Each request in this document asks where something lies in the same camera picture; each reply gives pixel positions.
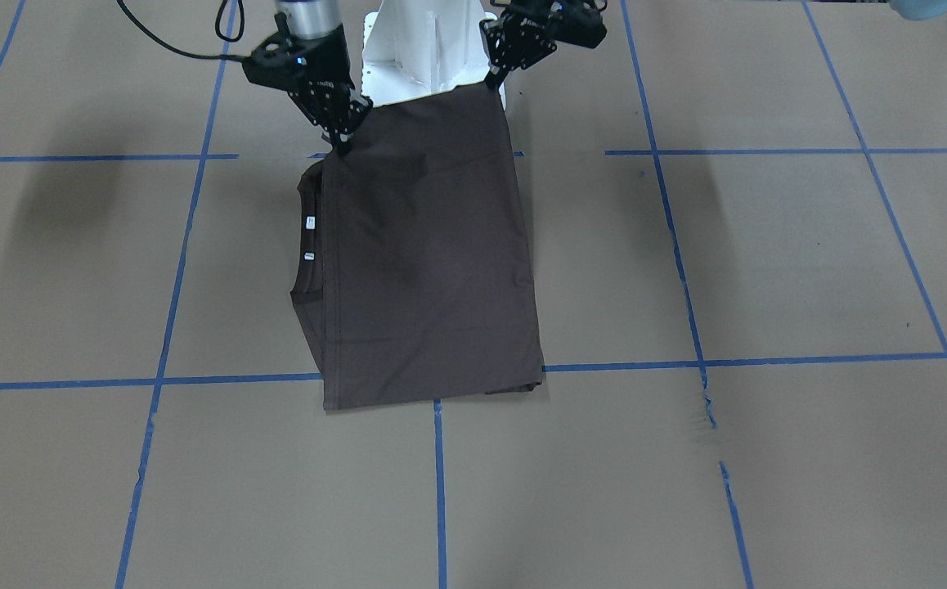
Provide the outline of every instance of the dark gray cloth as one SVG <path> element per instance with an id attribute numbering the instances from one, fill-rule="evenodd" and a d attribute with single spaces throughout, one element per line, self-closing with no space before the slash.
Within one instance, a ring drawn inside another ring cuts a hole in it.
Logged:
<path id="1" fill-rule="evenodd" d="M 530 391 L 536 292 L 499 94 L 376 108 L 300 183 L 293 302 L 325 409 Z"/>

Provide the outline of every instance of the garment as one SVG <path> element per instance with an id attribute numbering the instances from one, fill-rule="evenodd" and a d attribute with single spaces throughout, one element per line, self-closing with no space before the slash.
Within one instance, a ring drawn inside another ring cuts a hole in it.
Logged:
<path id="1" fill-rule="evenodd" d="M 376 108 L 300 183 L 291 295 L 326 410 L 529 391 L 536 292 L 499 94 Z"/>

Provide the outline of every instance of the black cable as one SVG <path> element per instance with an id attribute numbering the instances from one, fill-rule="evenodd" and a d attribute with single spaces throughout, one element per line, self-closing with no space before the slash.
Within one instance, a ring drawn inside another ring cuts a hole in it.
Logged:
<path id="1" fill-rule="evenodd" d="M 227 37 L 222 31 L 222 15 L 227 11 L 227 4 L 230 0 L 222 0 L 219 4 L 219 12 L 215 15 L 215 36 L 222 38 L 227 43 L 237 43 L 245 36 L 245 0 L 237 0 L 237 12 L 240 16 L 237 23 L 237 37 Z"/>
<path id="2" fill-rule="evenodd" d="M 168 49 L 170 52 L 176 53 L 176 55 L 190 57 L 190 59 L 193 59 L 193 60 L 211 60 L 211 61 L 228 60 L 231 62 L 240 62 L 240 61 L 245 60 L 245 56 L 232 56 L 232 55 L 228 55 L 228 53 L 219 53 L 219 55 L 216 55 L 216 56 L 202 56 L 200 55 L 200 53 L 190 53 L 190 52 L 184 52 L 182 49 L 176 49 L 175 47 L 160 40 L 160 37 L 157 37 L 156 34 L 151 33 L 151 31 L 147 29 L 147 27 L 145 27 L 143 23 L 141 23 L 140 20 L 138 20 L 138 18 L 136 18 L 136 15 L 133 15 L 132 11 L 129 11 L 128 7 L 125 6 L 125 0 L 118 0 L 118 5 L 119 7 L 121 7 L 121 11 L 125 12 L 125 16 L 128 16 L 128 19 L 132 21 L 132 23 L 136 27 L 138 27 L 139 30 L 143 31 L 143 33 L 147 37 L 153 38 L 153 41 L 155 41 L 155 43 L 159 44 L 163 48 Z"/>

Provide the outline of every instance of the white plastic stand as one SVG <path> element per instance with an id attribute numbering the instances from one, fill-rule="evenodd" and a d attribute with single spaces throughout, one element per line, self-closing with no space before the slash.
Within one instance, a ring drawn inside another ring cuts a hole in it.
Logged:
<path id="1" fill-rule="evenodd" d="M 365 16 L 361 93 L 381 106 L 483 81 L 485 18 L 496 15 L 478 0 L 383 0 Z"/>

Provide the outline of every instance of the light blue robot joint cap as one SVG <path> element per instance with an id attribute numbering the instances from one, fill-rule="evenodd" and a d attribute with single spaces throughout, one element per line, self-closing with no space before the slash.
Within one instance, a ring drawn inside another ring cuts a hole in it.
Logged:
<path id="1" fill-rule="evenodd" d="M 889 0 L 888 4 L 911 21 L 926 21 L 947 14 L 947 0 Z"/>

